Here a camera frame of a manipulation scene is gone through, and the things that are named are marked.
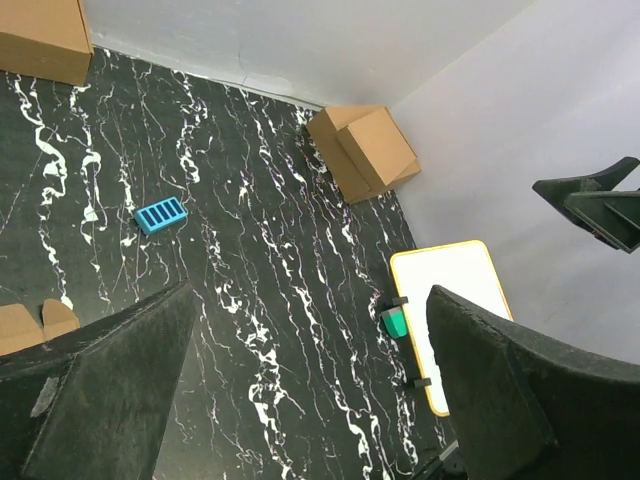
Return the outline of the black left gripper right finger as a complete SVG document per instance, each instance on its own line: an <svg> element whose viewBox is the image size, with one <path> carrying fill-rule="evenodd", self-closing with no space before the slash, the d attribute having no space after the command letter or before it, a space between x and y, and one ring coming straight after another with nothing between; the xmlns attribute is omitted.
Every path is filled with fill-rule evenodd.
<svg viewBox="0 0 640 480"><path fill-rule="evenodd" d="M446 394L472 479L636 479L639 367L469 313Z"/></svg>

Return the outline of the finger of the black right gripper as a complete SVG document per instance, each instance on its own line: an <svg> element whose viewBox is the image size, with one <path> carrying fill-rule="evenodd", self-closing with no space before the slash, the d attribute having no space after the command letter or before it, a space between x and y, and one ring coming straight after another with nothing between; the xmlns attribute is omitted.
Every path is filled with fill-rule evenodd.
<svg viewBox="0 0 640 480"><path fill-rule="evenodd" d="M624 157L590 175L538 180L532 189L573 225L631 254L639 248L639 192L615 187L638 166Z"/></svg>

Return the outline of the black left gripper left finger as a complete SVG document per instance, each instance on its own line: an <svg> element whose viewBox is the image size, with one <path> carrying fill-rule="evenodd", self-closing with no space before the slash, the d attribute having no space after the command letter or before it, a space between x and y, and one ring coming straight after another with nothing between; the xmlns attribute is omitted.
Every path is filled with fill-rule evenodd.
<svg viewBox="0 0 640 480"><path fill-rule="evenodd" d="M194 322L181 282L2 356L2 478L152 478Z"/></svg>

